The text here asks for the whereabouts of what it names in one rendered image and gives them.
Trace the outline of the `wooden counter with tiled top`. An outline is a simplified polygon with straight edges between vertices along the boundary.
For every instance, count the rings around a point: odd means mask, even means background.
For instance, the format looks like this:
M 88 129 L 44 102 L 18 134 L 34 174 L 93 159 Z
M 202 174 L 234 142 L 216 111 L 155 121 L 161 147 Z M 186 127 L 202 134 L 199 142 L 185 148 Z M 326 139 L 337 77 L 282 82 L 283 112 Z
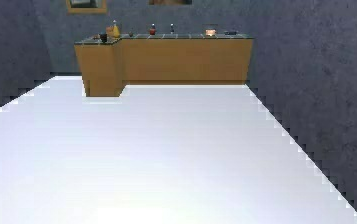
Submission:
M 137 34 L 74 44 L 88 97 L 118 97 L 128 85 L 242 85 L 253 38 L 245 34 Z

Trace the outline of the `yellow bottle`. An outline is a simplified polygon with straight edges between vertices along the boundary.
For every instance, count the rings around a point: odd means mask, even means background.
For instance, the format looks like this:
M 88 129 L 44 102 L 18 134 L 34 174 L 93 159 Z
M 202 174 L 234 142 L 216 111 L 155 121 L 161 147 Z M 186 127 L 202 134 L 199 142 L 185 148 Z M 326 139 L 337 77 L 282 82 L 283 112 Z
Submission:
M 113 32 L 114 38 L 117 38 L 117 39 L 120 38 L 121 34 L 120 34 L 120 30 L 119 30 L 116 20 L 113 20 L 112 32 Z

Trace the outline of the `dark framed picture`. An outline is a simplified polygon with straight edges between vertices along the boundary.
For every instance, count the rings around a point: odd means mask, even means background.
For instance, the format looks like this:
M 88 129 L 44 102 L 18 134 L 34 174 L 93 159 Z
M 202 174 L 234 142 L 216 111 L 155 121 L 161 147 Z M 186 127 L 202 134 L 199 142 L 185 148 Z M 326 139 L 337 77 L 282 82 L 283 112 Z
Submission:
M 148 0 L 149 5 L 191 5 L 193 0 Z

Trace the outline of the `wooden framed picture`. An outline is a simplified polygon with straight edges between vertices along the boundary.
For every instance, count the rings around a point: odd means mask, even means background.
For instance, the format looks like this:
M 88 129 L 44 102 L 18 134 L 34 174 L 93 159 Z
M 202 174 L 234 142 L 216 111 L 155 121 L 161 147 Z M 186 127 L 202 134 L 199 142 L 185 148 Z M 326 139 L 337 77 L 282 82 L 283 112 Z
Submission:
M 71 14 L 105 14 L 106 0 L 65 0 L 67 11 Z

